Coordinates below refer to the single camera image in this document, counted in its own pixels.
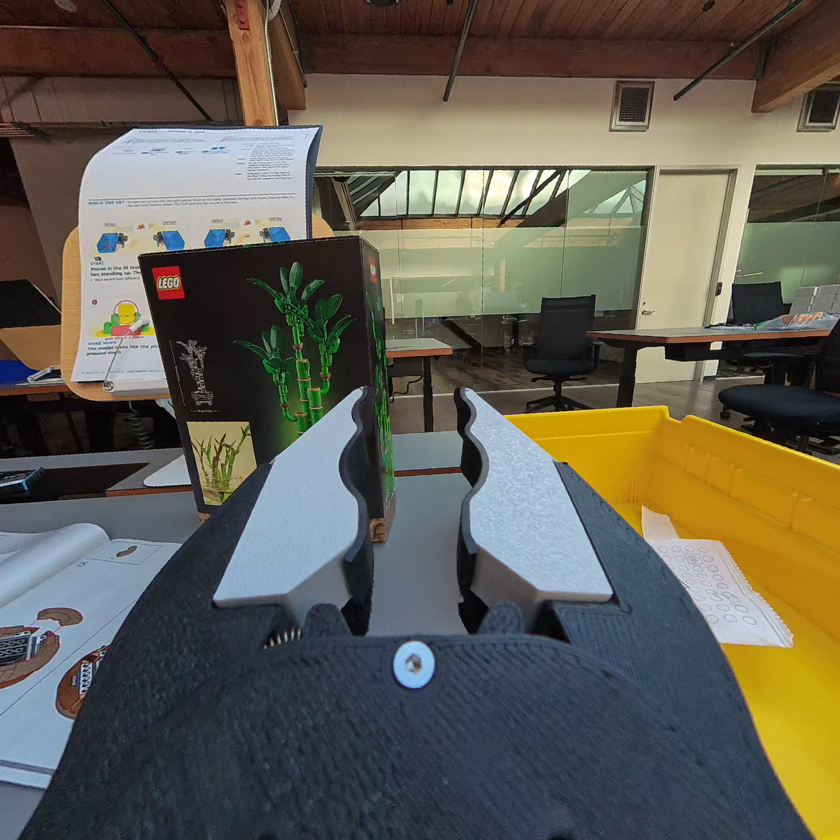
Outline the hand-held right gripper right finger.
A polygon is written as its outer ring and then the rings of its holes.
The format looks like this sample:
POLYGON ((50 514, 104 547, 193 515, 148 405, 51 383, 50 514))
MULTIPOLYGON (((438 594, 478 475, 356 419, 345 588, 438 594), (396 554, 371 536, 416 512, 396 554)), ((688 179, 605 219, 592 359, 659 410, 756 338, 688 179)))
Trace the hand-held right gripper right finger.
POLYGON ((468 387, 455 391, 460 469, 458 614, 470 634, 511 602, 531 627, 552 602, 607 603, 613 588, 559 464, 468 387))

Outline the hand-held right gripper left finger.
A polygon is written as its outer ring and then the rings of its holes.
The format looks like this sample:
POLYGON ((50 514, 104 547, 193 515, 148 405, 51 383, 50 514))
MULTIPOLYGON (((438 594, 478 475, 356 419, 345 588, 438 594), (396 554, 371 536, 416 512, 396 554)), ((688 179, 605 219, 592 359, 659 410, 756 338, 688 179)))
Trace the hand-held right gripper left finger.
POLYGON ((271 463, 213 596, 278 606, 303 623, 330 604, 369 631, 374 585, 374 394, 356 388, 271 463))

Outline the black lego set box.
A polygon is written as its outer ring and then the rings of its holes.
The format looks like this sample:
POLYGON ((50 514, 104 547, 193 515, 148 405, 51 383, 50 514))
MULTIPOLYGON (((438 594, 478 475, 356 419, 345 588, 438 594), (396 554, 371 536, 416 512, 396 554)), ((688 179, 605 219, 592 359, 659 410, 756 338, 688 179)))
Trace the black lego set box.
POLYGON ((359 236, 142 255, 199 516, 370 390, 371 537, 396 512, 381 261, 359 236))

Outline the white document stand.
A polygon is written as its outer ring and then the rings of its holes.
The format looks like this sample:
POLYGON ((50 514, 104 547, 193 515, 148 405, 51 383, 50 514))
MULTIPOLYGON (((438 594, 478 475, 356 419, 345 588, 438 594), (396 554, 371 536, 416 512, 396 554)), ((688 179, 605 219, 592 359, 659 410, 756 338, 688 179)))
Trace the white document stand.
POLYGON ((143 478, 143 486, 151 489, 189 487, 191 484, 184 454, 143 478))

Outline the black office chair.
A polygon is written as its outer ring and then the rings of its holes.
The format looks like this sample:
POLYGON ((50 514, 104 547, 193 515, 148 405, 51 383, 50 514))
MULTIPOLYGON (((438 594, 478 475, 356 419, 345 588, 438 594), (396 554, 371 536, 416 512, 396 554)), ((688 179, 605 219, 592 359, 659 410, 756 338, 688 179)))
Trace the black office chair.
POLYGON ((526 413, 590 408, 564 397, 563 384, 582 381, 599 364, 602 343, 589 335, 594 319, 595 295, 542 299, 537 340, 524 363, 532 382, 552 382, 553 394, 527 402, 526 413))
POLYGON ((751 417, 751 434, 807 454, 838 456, 839 325, 817 345, 813 387, 735 385, 719 392, 720 404, 751 417))

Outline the small flat paper bag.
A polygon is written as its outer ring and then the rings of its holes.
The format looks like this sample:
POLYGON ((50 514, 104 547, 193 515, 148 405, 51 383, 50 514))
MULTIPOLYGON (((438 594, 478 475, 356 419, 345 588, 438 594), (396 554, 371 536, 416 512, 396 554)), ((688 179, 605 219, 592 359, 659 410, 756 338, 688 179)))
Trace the small flat paper bag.
POLYGON ((792 648, 794 637, 719 541, 682 539, 670 518, 642 508, 642 529, 720 644, 792 648))

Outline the black desk tray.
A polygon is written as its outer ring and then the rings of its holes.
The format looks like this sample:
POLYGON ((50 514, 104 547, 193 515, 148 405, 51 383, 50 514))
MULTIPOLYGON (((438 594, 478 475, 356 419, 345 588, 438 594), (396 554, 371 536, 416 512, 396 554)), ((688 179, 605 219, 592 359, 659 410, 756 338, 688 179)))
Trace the black desk tray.
POLYGON ((147 462, 134 462, 78 467, 43 467, 45 471, 43 479, 29 493, 1 495, 1 504, 104 497, 108 489, 147 465, 147 462))

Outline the grey desk with wood edge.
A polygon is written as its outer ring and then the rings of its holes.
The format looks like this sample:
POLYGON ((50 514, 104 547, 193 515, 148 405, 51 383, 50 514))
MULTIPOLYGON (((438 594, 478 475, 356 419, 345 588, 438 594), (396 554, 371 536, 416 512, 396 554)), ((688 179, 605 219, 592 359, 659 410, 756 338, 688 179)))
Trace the grey desk with wood edge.
POLYGON ((812 346, 828 336, 826 329, 758 331, 740 327, 723 329, 641 329, 593 330, 587 336, 608 347, 623 350, 623 362, 617 386, 616 407, 634 404, 637 356, 643 349, 662 348, 667 361, 705 362, 733 358, 745 352, 748 344, 765 343, 770 347, 789 344, 812 346))
POLYGON ((431 361, 451 356, 454 349, 437 339, 389 339, 385 342, 389 384, 392 383, 394 361, 420 360, 423 384, 423 431, 434 431, 434 386, 431 361))

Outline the yellow plastic bin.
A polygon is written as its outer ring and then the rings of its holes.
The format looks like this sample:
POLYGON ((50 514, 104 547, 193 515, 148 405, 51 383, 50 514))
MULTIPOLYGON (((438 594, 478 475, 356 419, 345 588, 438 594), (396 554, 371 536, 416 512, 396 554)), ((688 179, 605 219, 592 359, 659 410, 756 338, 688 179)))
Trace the yellow plastic bin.
POLYGON ((765 751, 816 838, 838 838, 838 466, 663 406, 511 415, 642 532, 714 539, 791 630, 724 647, 765 751))

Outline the open instruction booklet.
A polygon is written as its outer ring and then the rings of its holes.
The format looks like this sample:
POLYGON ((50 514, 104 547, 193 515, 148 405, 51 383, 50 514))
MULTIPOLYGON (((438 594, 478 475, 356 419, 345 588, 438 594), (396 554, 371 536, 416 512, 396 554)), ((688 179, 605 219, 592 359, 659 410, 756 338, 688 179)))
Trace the open instruction booklet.
POLYGON ((112 640, 180 547, 92 523, 2 532, 2 782, 47 788, 112 640))

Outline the white door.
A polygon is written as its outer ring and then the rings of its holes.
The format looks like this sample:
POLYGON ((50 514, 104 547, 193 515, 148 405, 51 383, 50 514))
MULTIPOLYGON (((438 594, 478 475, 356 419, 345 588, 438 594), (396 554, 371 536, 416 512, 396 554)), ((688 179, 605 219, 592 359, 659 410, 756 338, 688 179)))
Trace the white door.
POLYGON ((734 174, 659 171, 647 215, 636 330, 702 329, 708 321, 734 174))

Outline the wooden document board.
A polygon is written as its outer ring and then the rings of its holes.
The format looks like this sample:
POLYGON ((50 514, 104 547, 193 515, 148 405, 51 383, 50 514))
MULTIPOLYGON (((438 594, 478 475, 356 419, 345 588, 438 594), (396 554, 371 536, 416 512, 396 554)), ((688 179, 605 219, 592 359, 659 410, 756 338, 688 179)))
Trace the wooden document board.
POLYGON ((60 368, 61 327, 44 325, 1 329, 1 341, 33 371, 60 368))

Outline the printed instruction sheet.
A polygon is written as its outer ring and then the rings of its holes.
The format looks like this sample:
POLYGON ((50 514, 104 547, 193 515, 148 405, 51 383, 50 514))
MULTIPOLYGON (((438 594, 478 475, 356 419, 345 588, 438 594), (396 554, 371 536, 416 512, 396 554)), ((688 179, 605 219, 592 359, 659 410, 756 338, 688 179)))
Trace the printed instruction sheet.
POLYGON ((78 201, 81 337, 73 379, 163 379, 140 256, 312 235, 322 127, 133 129, 97 152, 78 201))

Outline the wall air vent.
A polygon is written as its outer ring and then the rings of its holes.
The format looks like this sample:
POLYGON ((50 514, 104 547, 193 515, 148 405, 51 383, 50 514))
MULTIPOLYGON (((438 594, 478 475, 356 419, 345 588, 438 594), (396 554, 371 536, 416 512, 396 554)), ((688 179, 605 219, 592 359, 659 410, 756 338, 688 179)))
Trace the wall air vent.
POLYGON ((839 120, 839 83, 829 82, 808 91, 797 123, 800 133, 834 131, 839 120))
POLYGON ((617 80, 613 90, 609 130, 615 133, 648 131, 654 94, 654 80, 617 80))

